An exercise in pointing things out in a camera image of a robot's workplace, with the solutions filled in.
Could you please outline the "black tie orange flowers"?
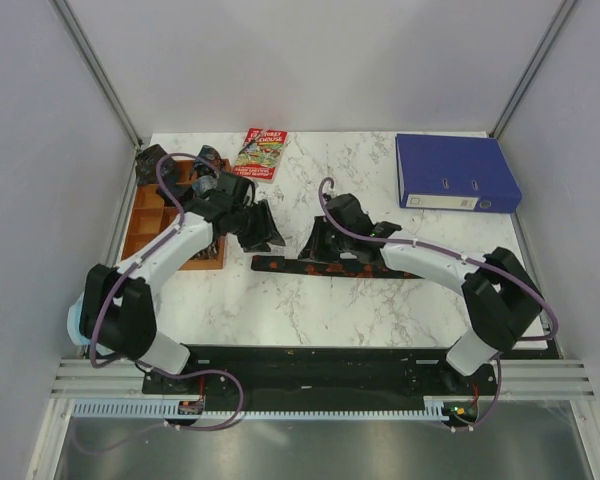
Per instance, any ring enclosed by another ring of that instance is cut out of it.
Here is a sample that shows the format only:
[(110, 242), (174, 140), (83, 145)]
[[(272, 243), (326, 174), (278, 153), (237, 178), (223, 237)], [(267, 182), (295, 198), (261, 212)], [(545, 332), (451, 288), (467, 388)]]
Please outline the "black tie orange flowers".
[(364, 264), (354, 259), (324, 263), (285, 258), (283, 256), (255, 255), (251, 270), (256, 272), (324, 276), (332, 278), (419, 279), (408, 272), (391, 270), (384, 266)]

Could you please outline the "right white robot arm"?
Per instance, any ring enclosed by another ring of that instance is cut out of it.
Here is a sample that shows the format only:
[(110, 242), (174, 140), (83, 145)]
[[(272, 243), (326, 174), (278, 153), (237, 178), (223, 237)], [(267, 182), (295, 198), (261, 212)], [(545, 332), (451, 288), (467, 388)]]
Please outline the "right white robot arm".
[(520, 342), (548, 341), (553, 330), (527, 330), (550, 307), (511, 251), (498, 247), (476, 259), (416, 238), (391, 222), (374, 223), (352, 194), (319, 196), (323, 214), (315, 218), (302, 258), (335, 263), (342, 256), (432, 281), (461, 296), (470, 327), (446, 352), (438, 381), (447, 392), (463, 392), (474, 373)]

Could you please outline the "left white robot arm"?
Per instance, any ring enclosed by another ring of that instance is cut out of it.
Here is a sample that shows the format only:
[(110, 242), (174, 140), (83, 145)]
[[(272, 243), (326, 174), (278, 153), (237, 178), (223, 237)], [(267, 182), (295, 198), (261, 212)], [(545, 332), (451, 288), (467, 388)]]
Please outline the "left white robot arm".
[(174, 221), (141, 250), (116, 266), (91, 268), (77, 331), (89, 340), (94, 367), (123, 357), (165, 372), (178, 393), (196, 388), (200, 371), (188, 362), (188, 348), (159, 330), (154, 298), (188, 260), (227, 235), (245, 252), (285, 244), (268, 202), (255, 192), (252, 180), (223, 172), (214, 188), (177, 204)]

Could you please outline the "rolled grey blue tie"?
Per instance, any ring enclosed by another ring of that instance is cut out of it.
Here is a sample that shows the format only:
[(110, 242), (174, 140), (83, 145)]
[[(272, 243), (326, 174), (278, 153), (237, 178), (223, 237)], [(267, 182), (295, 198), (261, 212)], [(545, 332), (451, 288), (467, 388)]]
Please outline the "rolled grey blue tie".
[(215, 189), (218, 179), (213, 175), (204, 175), (197, 178), (191, 185), (195, 197), (204, 197), (208, 192)]

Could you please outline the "red paperback book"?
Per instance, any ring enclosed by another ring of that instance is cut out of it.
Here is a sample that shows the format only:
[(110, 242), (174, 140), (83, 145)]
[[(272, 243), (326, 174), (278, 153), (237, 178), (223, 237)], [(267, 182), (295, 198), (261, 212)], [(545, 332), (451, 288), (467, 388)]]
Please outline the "red paperback book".
[(286, 131), (250, 128), (232, 172), (257, 182), (271, 183), (283, 156), (287, 137)]

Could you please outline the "dark navy tie in tray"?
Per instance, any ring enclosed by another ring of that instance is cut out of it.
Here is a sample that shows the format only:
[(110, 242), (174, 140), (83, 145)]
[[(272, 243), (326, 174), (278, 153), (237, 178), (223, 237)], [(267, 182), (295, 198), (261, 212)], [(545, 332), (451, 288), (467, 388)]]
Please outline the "dark navy tie in tray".
[(174, 207), (173, 199), (184, 206), (193, 198), (190, 184), (180, 183), (180, 173), (174, 170), (163, 177), (163, 186), (158, 186), (156, 192), (163, 198), (166, 207)]

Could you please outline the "rolled teal patterned tie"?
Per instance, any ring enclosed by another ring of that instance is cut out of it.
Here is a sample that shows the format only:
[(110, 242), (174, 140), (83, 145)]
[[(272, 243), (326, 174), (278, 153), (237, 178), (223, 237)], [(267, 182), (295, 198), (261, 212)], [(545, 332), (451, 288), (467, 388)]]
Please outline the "rolled teal patterned tie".
[(193, 163), (193, 172), (198, 176), (215, 175), (226, 168), (226, 161), (220, 156), (219, 152), (209, 146), (204, 145)]

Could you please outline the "wooden compartment tray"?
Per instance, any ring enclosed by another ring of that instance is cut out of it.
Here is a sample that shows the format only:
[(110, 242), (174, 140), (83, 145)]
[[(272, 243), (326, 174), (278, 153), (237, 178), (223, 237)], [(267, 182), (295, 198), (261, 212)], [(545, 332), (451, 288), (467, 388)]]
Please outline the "wooden compartment tray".
[[(155, 237), (165, 231), (177, 219), (176, 207), (166, 207), (163, 198), (156, 192), (159, 185), (137, 187), (131, 207), (130, 219), (119, 254), (125, 260), (147, 246)], [(219, 254), (215, 260), (188, 259), (180, 269), (221, 270), (226, 259), (226, 241), (219, 239)]]

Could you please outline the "dark blue patterned tie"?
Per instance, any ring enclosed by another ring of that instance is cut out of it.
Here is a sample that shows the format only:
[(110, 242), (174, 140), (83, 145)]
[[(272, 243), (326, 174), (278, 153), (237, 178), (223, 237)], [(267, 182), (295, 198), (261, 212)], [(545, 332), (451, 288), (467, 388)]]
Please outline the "dark blue patterned tie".
[(157, 164), (166, 155), (167, 152), (159, 144), (151, 145), (136, 155), (134, 161), (137, 186), (157, 185), (159, 176), (166, 184), (176, 182), (178, 171), (172, 158), (165, 160), (161, 164), (160, 175), (156, 174)]

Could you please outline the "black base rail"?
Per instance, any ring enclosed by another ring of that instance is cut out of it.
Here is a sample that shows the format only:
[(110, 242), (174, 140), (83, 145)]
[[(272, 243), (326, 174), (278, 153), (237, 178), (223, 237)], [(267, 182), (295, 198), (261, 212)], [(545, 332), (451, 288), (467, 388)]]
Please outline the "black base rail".
[(145, 376), (145, 394), (203, 394), (216, 407), (421, 407), (424, 398), (486, 398), (492, 366), (463, 377), (441, 348), (202, 346), (189, 348), (186, 372), (202, 379)]

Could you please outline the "aluminium extrusion rail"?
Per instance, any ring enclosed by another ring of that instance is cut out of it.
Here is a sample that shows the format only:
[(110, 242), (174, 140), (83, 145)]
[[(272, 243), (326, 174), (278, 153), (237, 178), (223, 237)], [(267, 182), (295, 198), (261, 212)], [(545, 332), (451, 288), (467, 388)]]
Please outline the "aluminium extrusion rail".
[[(584, 364), (579, 360), (503, 360), (500, 398), (505, 401), (595, 399)], [(143, 376), (122, 361), (94, 369), (87, 360), (63, 359), (50, 396), (60, 399), (157, 399), (142, 392)]]

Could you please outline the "left aluminium frame post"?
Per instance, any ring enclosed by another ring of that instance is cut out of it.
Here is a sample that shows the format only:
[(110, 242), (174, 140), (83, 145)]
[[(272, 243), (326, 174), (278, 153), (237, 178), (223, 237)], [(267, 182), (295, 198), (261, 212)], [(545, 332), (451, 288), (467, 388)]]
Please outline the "left aluminium frame post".
[(78, 51), (83, 63), (95, 81), (98, 89), (106, 100), (109, 108), (121, 126), (127, 139), (136, 150), (143, 145), (143, 140), (131, 120), (119, 95), (117, 94), (109, 75), (100, 61), (76, 13), (67, 0), (50, 0), (50, 6), (65, 28), (71, 42)]

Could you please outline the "aluminium frame post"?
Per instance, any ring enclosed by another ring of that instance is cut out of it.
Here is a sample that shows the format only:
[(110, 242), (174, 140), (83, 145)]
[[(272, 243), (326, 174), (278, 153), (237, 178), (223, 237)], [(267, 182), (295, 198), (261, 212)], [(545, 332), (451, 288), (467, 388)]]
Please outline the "aluminium frame post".
[(490, 138), (499, 139), (505, 133), (579, 4), (579, 0), (562, 0), (559, 2), (494, 127), (489, 132)]
[(83, 63), (95, 81), (98, 89), (106, 100), (109, 108), (121, 126), (127, 139), (136, 150), (143, 145), (143, 140), (131, 120), (119, 95), (117, 94), (109, 75), (100, 61), (76, 13), (67, 0), (50, 0), (50, 6), (65, 28), (71, 42), (78, 51)]

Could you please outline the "right aluminium frame post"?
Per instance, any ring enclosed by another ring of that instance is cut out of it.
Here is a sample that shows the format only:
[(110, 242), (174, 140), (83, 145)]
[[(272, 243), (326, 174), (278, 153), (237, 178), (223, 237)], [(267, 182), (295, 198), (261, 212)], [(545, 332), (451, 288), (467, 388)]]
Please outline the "right aluminium frame post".
[(499, 139), (505, 133), (579, 4), (579, 0), (562, 0), (559, 2), (494, 127), (489, 132), (490, 138)]

